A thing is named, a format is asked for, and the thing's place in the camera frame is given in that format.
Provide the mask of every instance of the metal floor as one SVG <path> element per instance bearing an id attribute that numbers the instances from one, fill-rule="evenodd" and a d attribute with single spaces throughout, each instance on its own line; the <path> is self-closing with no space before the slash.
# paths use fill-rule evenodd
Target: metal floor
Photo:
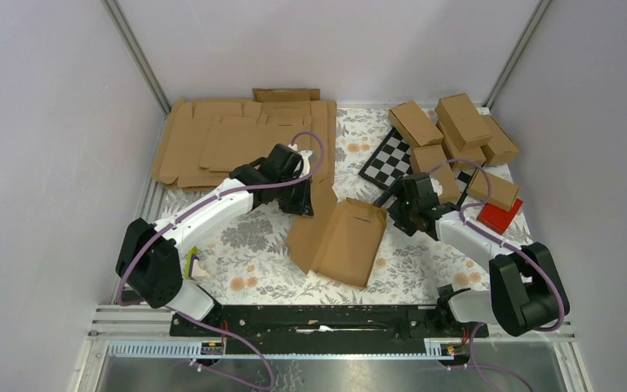
<path id="1" fill-rule="evenodd" d="M 479 363 L 506 367 L 525 377 L 535 390 L 565 391 L 553 348 L 546 343 L 476 344 Z M 429 360 L 287 360 L 276 359 L 275 391 L 455 391 L 488 390 L 473 369 L 447 371 Z M 213 365 L 249 381 L 268 383 L 263 363 L 254 359 L 224 359 Z M 514 377 L 489 370 L 485 374 L 500 389 L 513 392 L 527 388 Z M 224 377 L 196 372 L 185 359 L 109 357 L 104 365 L 99 392 L 155 391 L 249 391 Z"/>

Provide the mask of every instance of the floral tablecloth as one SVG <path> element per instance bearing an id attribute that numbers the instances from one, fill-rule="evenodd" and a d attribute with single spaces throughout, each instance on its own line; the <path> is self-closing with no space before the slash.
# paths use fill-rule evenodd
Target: floral tablecloth
<path id="1" fill-rule="evenodd" d="M 427 113 L 435 119 L 433 111 Z M 386 114 L 385 109 L 338 110 L 334 185 L 338 198 L 373 202 L 380 195 L 358 172 L 391 128 Z M 506 165 L 487 170 L 511 180 Z M 162 217 L 201 196 L 168 191 Z M 465 202 L 473 201 L 468 197 Z M 477 213 L 472 210 L 467 215 Z M 196 244 L 200 266 L 208 273 L 199 279 L 201 287 L 220 303 L 231 305 L 431 304 L 438 296 L 437 287 L 448 283 L 476 290 L 489 287 L 486 271 L 456 249 L 419 232 L 407 237 L 390 219 L 367 287 L 350 287 L 313 272 L 304 274 L 284 245 L 294 219 L 271 203 L 207 235 Z M 505 237 L 516 243 L 531 242 L 522 210 Z"/>

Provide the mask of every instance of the white wall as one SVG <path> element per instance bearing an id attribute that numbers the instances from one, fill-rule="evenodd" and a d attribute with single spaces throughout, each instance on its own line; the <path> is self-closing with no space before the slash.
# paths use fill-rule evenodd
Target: white wall
<path id="1" fill-rule="evenodd" d="M 627 2 L 554 2 L 496 116 L 594 389 L 627 390 Z"/>
<path id="2" fill-rule="evenodd" d="M 0 391 L 68 386 L 162 119 L 101 2 L 0 2 Z"/>
<path id="3" fill-rule="evenodd" d="M 339 104 L 487 98 L 537 0 L 122 0 L 170 100 L 320 87 Z"/>

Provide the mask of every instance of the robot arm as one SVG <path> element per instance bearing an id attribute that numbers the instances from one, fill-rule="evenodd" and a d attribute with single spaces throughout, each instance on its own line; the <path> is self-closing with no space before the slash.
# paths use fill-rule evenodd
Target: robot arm
<path id="1" fill-rule="evenodd" d="M 498 323 L 512 336 L 520 336 L 558 317 L 554 294 L 543 278 L 516 253 L 504 245 L 507 240 L 476 221 L 477 225 L 495 239 L 487 238 L 462 221 L 458 207 L 440 204 L 428 174 L 416 174 L 397 179 L 376 201 L 382 206 L 390 196 L 396 200 L 389 208 L 394 225 L 407 235 L 416 231 L 427 233 L 437 241 L 453 246 L 489 271 L 490 290 L 455 290 L 452 286 L 439 288 L 438 308 L 451 324 L 483 322 Z M 564 314 L 569 303 L 549 249 L 541 243 L 521 247 L 552 279 L 561 295 Z"/>
<path id="2" fill-rule="evenodd" d="M 202 320 L 215 301 L 199 286 L 183 279 L 181 258 L 205 233 L 264 203 L 278 200 L 283 212 L 312 216 L 310 180 L 269 186 L 309 174 L 311 155 L 311 151 L 297 152 L 295 145 L 276 145 L 267 158 L 236 168 L 215 190 L 184 210 L 153 224 L 141 218 L 133 221 L 123 240 L 117 274 L 123 276 L 144 244 L 160 235 L 132 270 L 128 284 L 153 308 L 166 306 Z M 199 208 L 200 213 L 193 214 Z"/>

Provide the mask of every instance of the cardboard box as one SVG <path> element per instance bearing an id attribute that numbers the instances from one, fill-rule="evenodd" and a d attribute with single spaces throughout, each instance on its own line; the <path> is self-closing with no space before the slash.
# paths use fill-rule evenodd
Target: cardboard box
<path id="1" fill-rule="evenodd" d="M 440 145 L 443 140 L 443 134 L 414 100 L 389 110 L 388 120 L 413 149 Z"/>
<path id="2" fill-rule="evenodd" d="M 493 204 L 487 203 L 479 212 L 479 215 L 477 215 L 477 221 L 498 234 L 503 234 L 508 229 L 508 226 L 510 226 L 510 223 L 515 218 L 515 214 L 518 213 L 522 205 L 523 201 L 518 199 L 515 201 L 510 211 L 505 211 Z"/>
<path id="3" fill-rule="evenodd" d="M 443 135 L 449 135 L 458 150 L 482 147 L 491 139 L 491 131 L 467 94 L 441 98 L 435 111 Z"/>
<path id="4" fill-rule="evenodd" d="M 491 173 L 487 175 L 491 182 L 491 198 L 487 202 L 502 210 L 510 211 L 518 199 L 520 186 Z M 472 176 L 472 180 L 467 185 L 467 194 L 479 200 L 487 198 L 487 180 L 481 171 L 476 171 Z"/>
<path id="5" fill-rule="evenodd" d="M 267 156 L 275 144 L 289 144 L 297 132 L 310 130 L 329 152 L 313 180 L 332 184 L 335 101 L 320 100 L 317 89 L 254 89 L 254 98 L 178 100 L 167 119 L 152 177 L 168 189 L 214 187 L 235 167 Z M 320 156 L 309 136 L 297 144 Z"/>
<path id="6" fill-rule="evenodd" d="M 520 148 L 506 135 L 501 126 L 490 115 L 482 116 L 487 127 L 491 130 L 491 139 L 482 146 L 482 152 L 487 157 L 487 166 L 497 166 L 511 163 L 520 152 Z"/>
<path id="7" fill-rule="evenodd" d="M 440 145 L 430 145 L 412 149 L 410 165 L 412 166 L 412 171 L 415 173 L 429 172 L 429 170 L 444 162 L 446 162 L 446 155 L 443 153 L 443 148 Z M 451 167 L 444 165 L 437 171 L 431 173 L 431 176 L 435 178 L 442 187 L 438 201 L 441 203 L 458 203 L 461 192 L 460 188 L 458 188 L 458 181 L 455 176 L 453 176 Z"/>
<path id="8" fill-rule="evenodd" d="M 480 149 L 479 147 L 476 147 L 474 149 L 458 149 L 456 144 L 453 142 L 452 137 L 445 133 L 444 125 L 440 120 L 438 121 L 438 129 L 444 132 L 442 147 L 443 152 L 446 153 L 446 156 L 448 158 L 466 158 L 474 161 L 478 165 L 482 165 L 484 161 L 487 160 L 487 158 L 484 156 L 484 153 L 482 152 L 482 149 Z M 474 169 L 474 166 L 470 165 L 467 162 L 454 162 L 451 163 L 451 169 L 468 170 Z"/>
<path id="9" fill-rule="evenodd" d="M 365 287 L 383 239 L 386 210 L 347 198 L 326 181 L 312 186 L 313 218 L 297 219 L 285 244 L 299 268 Z"/>

